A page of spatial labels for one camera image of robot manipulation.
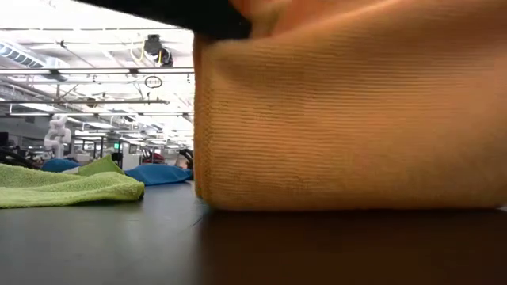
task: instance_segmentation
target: desk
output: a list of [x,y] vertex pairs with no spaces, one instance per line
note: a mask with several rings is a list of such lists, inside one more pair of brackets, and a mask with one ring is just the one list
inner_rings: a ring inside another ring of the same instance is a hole
[[505,257],[503,211],[228,213],[190,184],[0,210],[2,285],[502,285]]

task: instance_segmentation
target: green microfiber cloth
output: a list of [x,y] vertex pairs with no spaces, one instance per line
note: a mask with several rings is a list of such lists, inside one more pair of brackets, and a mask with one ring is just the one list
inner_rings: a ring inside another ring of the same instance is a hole
[[107,167],[87,166],[91,167],[74,175],[0,164],[0,208],[66,206],[98,200],[136,201],[144,192],[144,184],[125,176],[120,168],[120,171],[108,171]]
[[103,158],[94,161],[88,165],[79,167],[78,175],[81,176],[92,176],[97,173],[114,172],[119,174],[125,174],[123,170],[112,160],[111,154],[104,156]]

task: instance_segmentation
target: fluorescent light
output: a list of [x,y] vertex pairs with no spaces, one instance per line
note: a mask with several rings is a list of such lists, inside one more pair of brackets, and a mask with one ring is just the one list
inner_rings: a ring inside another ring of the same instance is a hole
[[171,67],[171,68],[139,68],[141,74],[191,74],[194,69],[191,67]]
[[7,75],[46,75],[46,74],[193,74],[192,67],[160,67],[160,68],[23,68],[2,69],[0,74]]
[[141,130],[115,130],[114,132],[117,132],[117,133],[138,133],[138,132],[141,132]]
[[182,116],[180,112],[156,112],[156,113],[143,113],[145,116]]
[[137,113],[115,113],[115,112],[107,112],[107,113],[99,113],[99,116],[137,116]]
[[93,113],[56,113],[55,115],[63,115],[63,116],[94,116]]
[[51,71],[49,70],[37,70],[37,69],[28,69],[28,68],[22,68],[22,69],[5,69],[0,70],[0,74],[50,74]]
[[89,136],[86,136],[86,137],[79,137],[81,140],[101,140],[101,137],[89,137]]
[[74,122],[74,123],[82,123],[82,121],[76,120],[74,118],[67,118],[67,120],[69,120],[70,122]]
[[47,113],[7,113],[7,116],[49,116]]
[[80,130],[76,130],[76,135],[97,136],[97,137],[103,136],[102,134],[97,133],[95,131],[90,132],[90,131],[80,131]]
[[61,74],[129,74],[130,70],[127,68],[93,68],[93,69],[61,69],[58,70]]
[[23,107],[27,107],[27,108],[34,108],[35,110],[39,110],[39,111],[46,111],[46,112],[55,111],[55,107],[52,107],[52,106],[46,105],[46,104],[27,103],[27,104],[20,104],[20,105]]
[[129,136],[130,138],[136,138],[136,139],[144,138],[144,135],[141,135],[141,134],[126,134],[126,135]]
[[87,123],[87,124],[89,124],[90,126],[99,127],[99,128],[111,128],[111,127],[113,127],[113,126],[111,126],[108,123]]

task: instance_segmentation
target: white robot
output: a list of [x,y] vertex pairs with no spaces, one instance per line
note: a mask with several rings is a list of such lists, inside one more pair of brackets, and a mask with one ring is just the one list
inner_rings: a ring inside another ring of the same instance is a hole
[[49,121],[49,131],[44,137],[46,151],[54,150],[55,158],[63,158],[64,143],[71,142],[71,130],[65,128],[67,116],[54,115]]

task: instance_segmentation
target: microfiber cloth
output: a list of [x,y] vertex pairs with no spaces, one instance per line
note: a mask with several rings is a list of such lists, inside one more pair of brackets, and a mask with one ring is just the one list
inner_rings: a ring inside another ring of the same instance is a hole
[[251,37],[193,48],[213,207],[507,203],[507,0],[231,1]]
[[143,183],[118,172],[82,176],[0,165],[0,177],[0,208],[136,201],[144,192]]
[[53,172],[53,173],[61,173],[63,171],[73,169],[81,166],[79,163],[75,161],[70,161],[68,159],[61,158],[53,158],[52,160],[46,161],[40,170]]
[[124,171],[112,160],[111,154],[96,160],[88,165],[79,167],[78,175],[90,176],[97,173],[114,172],[124,174]]
[[174,165],[145,164],[125,171],[125,174],[149,186],[184,182],[192,177],[193,172]]

